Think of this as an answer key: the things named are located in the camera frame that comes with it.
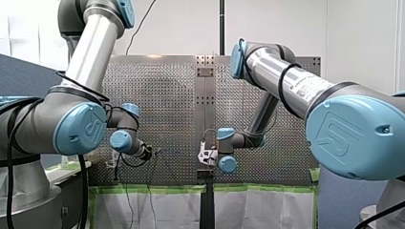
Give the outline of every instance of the blue cover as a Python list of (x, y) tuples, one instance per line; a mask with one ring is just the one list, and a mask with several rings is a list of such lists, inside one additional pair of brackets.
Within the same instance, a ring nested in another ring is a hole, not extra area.
[(218, 129), (217, 132), (217, 138), (219, 140), (223, 140), (229, 137), (232, 137), (233, 135), (235, 135), (235, 129), (233, 128), (220, 128)]
[(122, 108), (134, 114), (136, 117), (140, 116), (140, 108), (134, 103), (122, 103)]
[(357, 94), (328, 99), (312, 111), (306, 131), (316, 159), (341, 177), (405, 175), (405, 115), (385, 101)]
[(131, 29), (135, 26), (135, 13), (131, 0), (117, 0), (119, 12), (124, 19), (125, 29)]
[(53, 133), (54, 149), (63, 156), (84, 155), (94, 150), (104, 137), (107, 125), (104, 109), (93, 102), (71, 108)]
[(243, 78), (243, 69), (244, 69), (244, 59), (241, 52), (245, 53), (246, 42), (241, 42), (241, 47), (239, 43), (233, 47), (232, 54), (230, 56), (230, 74), (233, 78), (241, 79)]
[(110, 137), (111, 147), (119, 153), (128, 153), (132, 147), (132, 138), (126, 131), (115, 131)]
[(218, 167), (226, 174), (235, 172), (237, 166), (238, 162), (236, 162), (236, 159), (233, 156), (224, 156), (218, 162)]

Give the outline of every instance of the vertical metal bar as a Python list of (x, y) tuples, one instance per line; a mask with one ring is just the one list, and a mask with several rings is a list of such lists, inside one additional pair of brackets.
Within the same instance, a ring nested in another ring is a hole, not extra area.
[(220, 55), (225, 55), (225, 0), (220, 0)]

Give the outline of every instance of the cable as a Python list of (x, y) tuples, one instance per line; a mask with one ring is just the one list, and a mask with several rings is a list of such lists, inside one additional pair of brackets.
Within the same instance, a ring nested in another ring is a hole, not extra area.
[(128, 229), (131, 229), (132, 226), (134, 225), (134, 209), (132, 208), (131, 200), (129, 199), (128, 184), (125, 184), (125, 193), (126, 193), (126, 195), (127, 195), (129, 208), (131, 209), (131, 225), (130, 225), (129, 228), (128, 228)]
[(145, 20), (146, 16), (149, 14), (149, 11), (152, 9), (152, 7), (153, 7), (153, 5), (155, 4), (155, 2), (156, 2), (156, 0), (153, 0), (153, 1), (152, 1), (151, 5), (149, 6), (148, 11), (145, 13), (145, 15), (143, 16), (142, 20), (140, 20), (140, 23), (139, 23), (139, 26), (138, 26), (137, 30), (134, 32), (134, 34), (133, 34), (132, 37), (131, 37), (131, 42), (129, 43), (129, 46), (128, 46), (126, 52), (125, 52), (125, 55), (128, 55), (128, 51), (129, 51), (129, 49), (130, 49), (131, 46), (132, 46), (132, 42), (134, 41), (134, 37), (138, 34), (138, 32), (139, 32), (139, 30), (140, 30), (140, 27), (142, 27), (143, 21)]
[(287, 104), (286, 99), (284, 98), (284, 91), (283, 91), (283, 82), (284, 82), (284, 77), (286, 76), (288, 70), (297, 67), (301, 69), (301, 66), (297, 63), (294, 64), (289, 64), (280, 74), (279, 82), (278, 82), (278, 94), (280, 97), (280, 101), (283, 103), (284, 107), (286, 108), (287, 111), (289, 111), (292, 115), (298, 117), (301, 119), (300, 116), (298, 116), (297, 113), (295, 113)]
[(90, 89), (90, 88), (88, 88), (88, 87), (86, 87), (86, 86), (84, 86), (84, 85), (81, 85), (81, 84), (78, 83), (77, 81), (75, 81), (75, 80), (71, 79), (70, 77), (66, 76), (66, 72), (65, 72), (65, 71), (56, 71), (56, 74), (57, 74), (58, 76), (60, 76), (61, 78), (66, 79), (66, 80), (68, 80), (68, 81), (70, 81), (70, 82), (76, 84), (77, 86), (79, 86), (79, 87), (82, 88), (83, 90), (85, 90), (85, 91), (87, 91), (87, 92), (89, 92), (89, 93), (91, 93), (91, 94), (97, 95), (97, 96), (99, 97), (99, 100), (100, 100), (100, 101), (102, 101), (102, 102), (109, 102), (109, 101), (110, 101), (110, 98), (108, 98), (108, 97), (105, 96), (104, 94), (100, 94), (100, 93), (94, 91), (93, 89)]
[(120, 153), (119, 156), (121, 157), (122, 162), (124, 162), (124, 164), (125, 164), (126, 166), (129, 166), (129, 167), (131, 167), (131, 168), (138, 168), (138, 167), (144, 165), (144, 164), (146, 163), (146, 161), (147, 161), (147, 160), (143, 160), (143, 161), (142, 161), (140, 164), (138, 164), (138, 165), (132, 165), (132, 164), (130, 164), (128, 161), (126, 161), (126, 160), (124, 159), (124, 157), (122, 156), (122, 153)]
[(122, 153), (119, 153), (118, 159), (116, 162), (116, 167), (114, 167), (114, 180), (118, 180), (118, 165), (119, 165), (119, 159), (121, 158), (121, 154)]
[(155, 212), (155, 208), (153, 206), (153, 201), (152, 201), (152, 191), (151, 191), (151, 189), (149, 187), (150, 184), (152, 183), (152, 178), (153, 178), (153, 175), (155, 173), (155, 167), (156, 167), (156, 163), (154, 163), (154, 166), (152, 168), (152, 173), (150, 174), (149, 180), (146, 180), (146, 188), (149, 191), (149, 202), (151, 204), (151, 209), (152, 209), (153, 218), (154, 218), (154, 222), (155, 222), (155, 229), (157, 229), (158, 227), (157, 227), (157, 222), (156, 222), (156, 212)]
[(215, 130), (215, 129), (206, 129), (202, 134), (202, 141), (205, 141), (205, 135), (206, 135), (206, 133), (208, 133), (210, 131), (216, 132), (217, 130)]
[(250, 148), (250, 149), (253, 149), (254, 144), (253, 144), (253, 142), (252, 142), (248, 137), (245, 136), (245, 133), (243, 133), (243, 132), (236, 132), (236, 133), (241, 134), (241, 135), (244, 137), (244, 139), (247, 139), (247, 141), (248, 141), (248, 142), (250, 143), (250, 145), (252, 146), (252, 147), (249, 147), (249, 148)]
[[(109, 107), (109, 108), (110, 108), (110, 110), (109, 110), (110, 113), (109, 113), (108, 118), (107, 118), (107, 120), (106, 120), (106, 123), (107, 123), (107, 124), (110, 122), (111, 118), (113, 117), (113, 110), (121, 110), (121, 111), (127, 113), (129, 116), (131, 116), (131, 117), (135, 120), (135, 122), (137, 122), (137, 125), (138, 125), (138, 128), (139, 128), (139, 121), (138, 121), (138, 118), (137, 118), (134, 114), (132, 114), (131, 112), (127, 111), (125, 108), (122, 108), (122, 107), (113, 107), (113, 106), (111, 106), (110, 104), (104, 104), (104, 109), (105, 109), (106, 107)], [(132, 130), (132, 131), (135, 131), (135, 132), (137, 131), (137, 130), (135, 130), (135, 129), (133, 129), (133, 128), (121, 128), (121, 129)]]
[(405, 207), (405, 201), (402, 201), (402, 202), (398, 203), (397, 205), (394, 205), (391, 208), (388, 208), (388, 209), (386, 209), (386, 210), (384, 210), (384, 211), (382, 211), (382, 212), (380, 212), (380, 213), (378, 213), (378, 214), (376, 214), (376, 215), (374, 215), (374, 216), (360, 222), (354, 229), (365, 229), (365, 228), (367, 228), (369, 223), (371, 223), (373, 221), (376, 221), (378, 219), (381, 219), (381, 218), (383, 218), (383, 217), (385, 217), (385, 216), (387, 216), (387, 215), (389, 215), (389, 214), (391, 214), (391, 213), (393, 213), (393, 212), (395, 212), (395, 211), (397, 211), (397, 210), (399, 210), (401, 208), (404, 208), (404, 207)]
[(85, 229), (87, 221), (87, 208), (89, 205), (89, 193), (88, 193), (89, 185), (87, 182), (87, 169), (86, 169), (86, 162), (84, 161), (84, 156), (79, 155), (77, 157), (80, 163), (81, 179), (82, 179), (82, 195), (83, 195), (83, 200), (81, 202), (80, 229)]
[(7, 167), (8, 167), (8, 192), (7, 192), (7, 225), (9, 229), (14, 229), (14, 225), (12, 222), (12, 193), (14, 190), (14, 173), (13, 173), (13, 165), (12, 165), (12, 145), (15, 142), (15, 135), (20, 128), (20, 126), (23, 124), (24, 120), (27, 118), (28, 114), (38, 105), (41, 103), (43, 99), (37, 99), (30, 105), (26, 113), (22, 116), (20, 121), (12, 128), (11, 134), (10, 134), (10, 139), (9, 139), (9, 144), (7, 145)]
[(263, 132), (261, 132), (261, 133), (258, 133), (258, 134), (253, 134), (253, 133), (249, 133), (249, 134), (250, 134), (250, 135), (253, 135), (253, 136), (266, 135), (266, 134), (267, 134), (268, 132), (270, 132), (271, 129), (273, 129), (273, 127), (276, 125), (276, 122), (277, 122), (277, 115), (278, 115), (278, 111), (275, 112), (274, 118), (273, 118), (273, 122), (272, 122), (271, 125), (267, 128), (267, 130), (265, 130), (265, 131), (263, 131)]

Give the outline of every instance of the pegboard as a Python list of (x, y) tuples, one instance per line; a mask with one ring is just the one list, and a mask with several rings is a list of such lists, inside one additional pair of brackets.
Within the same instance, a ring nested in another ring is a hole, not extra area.
[[(241, 131), (248, 124), (262, 92), (243, 80), (232, 79), (228, 56), (209, 56), (210, 61), (205, 65), (201, 58), (112, 57), (103, 92), (110, 97), (113, 106), (124, 102), (140, 106), (139, 138), (153, 145), (154, 151), (160, 150), (145, 166), (119, 167), (119, 182), (195, 184), (197, 168), (202, 167), (197, 162), (197, 153), (203, 130), (234, 127)], [(320, 73), (318, 57), (298, 60), (305, 69)], [(212, 68), (212, 75), (198, 75), (203, 73), (201, 67)], [(277, 116), (276, 125), (267, 134), (266, 146), (253, 151), (237, 150), (238, 171), (234, 175), (218, 173), (218, 182), (309, 184), (309, 167), (316, 167), (316, 161), (306, 145), (304, 123), (284, 108), (279, 109)], [(96, 160), (89, 172), (91, 185), (115, 183), (114, 169), (105, 164), (111, 159), (108, 139), (113, 131), (107, 132), (96, 150)], [(140, 163), (135, 158), (128, 160), (132, 164)]]
[[(124, 183), (194, 184), (195, 172), (195, 56), (113, 57), (103, 81), (103, 92), (113, 106), (124, 102), (139, 105), (138, 137), (160, 152), (139, 168), (122, 165), (118, 178)], [(90, 170), (90, 184), (114, 182), (109, 130), (97, 149), (98, 160)], [(136, 158), (128, 159), (139, 164)]]

